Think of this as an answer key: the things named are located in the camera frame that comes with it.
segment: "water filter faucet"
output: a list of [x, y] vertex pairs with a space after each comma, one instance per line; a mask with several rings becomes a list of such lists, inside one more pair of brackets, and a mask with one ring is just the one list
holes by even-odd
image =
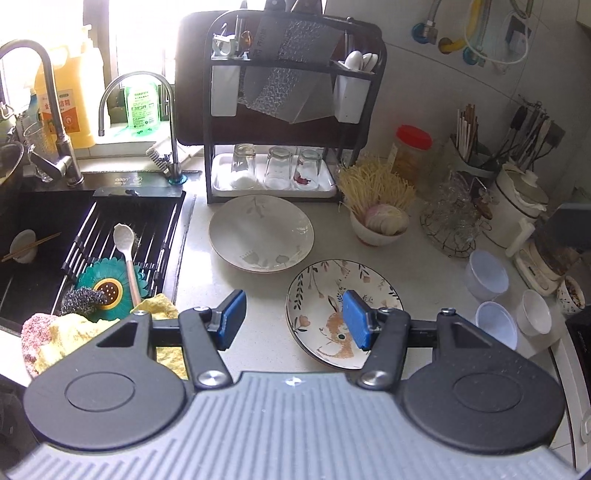
[[57, 162], [52, 162], [35, 152], [35, 145], [29, 148], [29, 156], [31, 161], [42, 171], [47, 173], [52, 179], [59, 180], [62, 177], [66, 178], [68, 186], [74, 187], [84, 181], [76, 155], [74, 154], [74, 147], [70, 137], [66, 133], [64, 123], [61, 119], [60, 108], [57, 102], [56, 79], [53, 75], [53, 65], [51, 58], [45, 48], [40, 43], [33, 40], [12, 40], [0, 47], [0, 59], [3, 58], [9, 51], [15, 48], [30, 48], [37, 52], [41, 57], [43, 64], [43, 72], [45, 75], [45, 88], [47, 90], [47, 99], [49, 108], [51, 110], [51, 118], [56, 129], [56, 148], [59, 154]]
[[151, 77], [156, 78], [162, 83], [162, 85], [164, 85], [164, 89], [168, 94], [168, 99], [170, 101], [170, 142], [172, 146], [173, 156], [172, 162], [169, 162], [167, 165], [168, 172], [170, 174], [168, 177], [168, 182], [174, 185], [182, 184], [187, 180], [187, 177], [183, 175], [183, 170], [178, 160], [176, 104], [174, 101], [174, 91], [171, 85], [169, 84], [168, 80], [164, 78], [164, 76], [154, 72], [139, 70], [137, 72], [129, 72], [124, 73], [123, 75], [119, 75], [115, 80], [108, 84], [107, 88], [105, 89], [105, 92], [103, 93], [103, 96], [100, 99], [99, 104], [99, 137], [102, 137], [105, 134], [105, 103], [107, 101], [107, 97], [115, 88], [115, 86], [119, 85], [126, 78], [135, 75], [150, 75]]

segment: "wooden chopsticks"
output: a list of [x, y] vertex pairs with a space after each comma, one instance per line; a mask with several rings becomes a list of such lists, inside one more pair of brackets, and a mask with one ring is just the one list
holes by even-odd
[[57, 233], [54, 233], [53, 235], [42, 238], [41, 240], [37, 240], [36, 242], [25, 245], [23, 248], [21, 248], [20, 250], [17, 250], [16, 252], [13, 252], [8, 255], [4, 255], [2, 257], [2, 262], [5, 262], [6, 260], [10, 260], [11, 258], [14, 258], [14, 257], [18, 257], [23, 252], [26, 252], [27, 250], [30, 250], [31, 248], [36, 247], [37, 245], [44, 244], [45, 242], [48, 242], [49, 240], [53, 240], [55, 237], [60, 236], [60, 235], [61, 235], [61, 232], [57, 232]]
[[463, 112], [457, 111], [456, 148], [462, 159], [468, 163], [478, 135], [476, 106], [471, 103]]

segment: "glass cup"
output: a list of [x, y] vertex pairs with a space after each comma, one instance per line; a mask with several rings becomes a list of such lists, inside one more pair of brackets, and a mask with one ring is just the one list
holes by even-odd
[[267, 169], [263, 180], [269, 190], [287, 190], [291, 185], [291, 151], [285, 147], [271, 147], [267, 155]]
[[318, 177], [322, 156], [311, 148], [300, 151], [295, 164], [293, 180], [298, 190], [316, 190], [318, 188]]
[[[42, 122], [35, 122], [24, 131], [24, 137], [25, 143], [28, 146], [28, 152], [34, 147], [35, 153], [46, 160], [56, 163], [60, 158], [48, 125], [44, 125]], [[35, 176], [40, 178], [41, 181], [44, 183], [52, 181], [52, 178], [47, 173], [40, 170], [33, 162], [31, 164], [35, 166]]]
[[234, 146], [230, 186], [235, 190], [250, 190], [256, 185], [256, 155], [254, 145], [242, 143]]

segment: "blue gripper pad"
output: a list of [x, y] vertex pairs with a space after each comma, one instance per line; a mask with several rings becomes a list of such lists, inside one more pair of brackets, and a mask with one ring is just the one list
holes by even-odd
[[230, 348], [246, 316], [246, 294], [242, 290], [234, 291], [216, 310], [221, 314], [216, 347], [218, 350], [226, 350]]
[[371, 312], [355, 290], [343, 294], [343, 320], [357, 346], [364, 351], [371, 349]]

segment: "yellow jug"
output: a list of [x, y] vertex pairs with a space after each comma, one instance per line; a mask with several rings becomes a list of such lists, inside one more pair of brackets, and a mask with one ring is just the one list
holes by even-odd
[[[82, 29], [82, 42], [63, 45], [50, 51], [56, 78], [57, 99], [66, 133], [74, 148], [89, 148], [96, 144], [100, 97], [105, 90], [103, 59], [88, 37], [90, 25]], [[41, 119], [55, 129], [43, 75], [43, 65], [37, 70], [35, 91]]]

